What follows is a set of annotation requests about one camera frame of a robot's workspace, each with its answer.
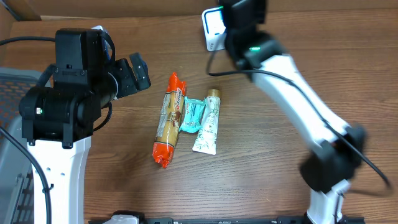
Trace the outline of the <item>orange biscuit packet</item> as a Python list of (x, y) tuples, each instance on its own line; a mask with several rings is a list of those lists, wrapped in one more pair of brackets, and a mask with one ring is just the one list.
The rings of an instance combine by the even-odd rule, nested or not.
[(181, 126), (186, 82), (173, 72), (164, 95), (152, 156), (164, 169), (171, 163)]

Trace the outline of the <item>teal snack wrapper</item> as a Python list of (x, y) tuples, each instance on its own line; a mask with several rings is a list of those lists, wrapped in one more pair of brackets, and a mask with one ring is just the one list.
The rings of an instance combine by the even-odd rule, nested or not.
[(185, 97), (184, 116), (179, 131), (195, 133), (201, 129), (201, 119), (205, 110), (205, 101)]

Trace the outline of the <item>white tube gold cap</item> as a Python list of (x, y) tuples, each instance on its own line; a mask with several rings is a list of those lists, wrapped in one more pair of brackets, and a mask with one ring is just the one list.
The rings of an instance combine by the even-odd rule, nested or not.
[(205, 154), (216, 154), (216, 142), (218, 137), (218, 122), (220, 115), (221, 92), (217, 89), (208, 90), (208, 96), (205, 99), (205, 111), (201, 121), (201, 130), (192, 150)]

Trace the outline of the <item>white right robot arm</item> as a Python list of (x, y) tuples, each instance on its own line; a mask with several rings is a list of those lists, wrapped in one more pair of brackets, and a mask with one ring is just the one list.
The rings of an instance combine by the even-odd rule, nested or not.
[(310, 187), (304, 223), (347, 223), (341, 209), (355, 170), (363, 161), (366, 132), (327, 107), (301, 76), (293, 57), (260, 31), (266, 1), (220, 1), (224, 46), (236, 72), (248, 75), (290, 119), (310, 150), (300, 174)]

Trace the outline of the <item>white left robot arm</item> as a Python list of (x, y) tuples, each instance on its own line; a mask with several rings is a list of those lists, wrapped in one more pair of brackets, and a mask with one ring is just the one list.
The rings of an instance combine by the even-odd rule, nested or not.
[(83, 223), (85, 167), (101, 111), (113, 100), (150, 87), (138, 53), (116, 59), (99, 28), (60, 29), (55, 63), (19, 104), (22, 137), (35, 162), (34, 221)]

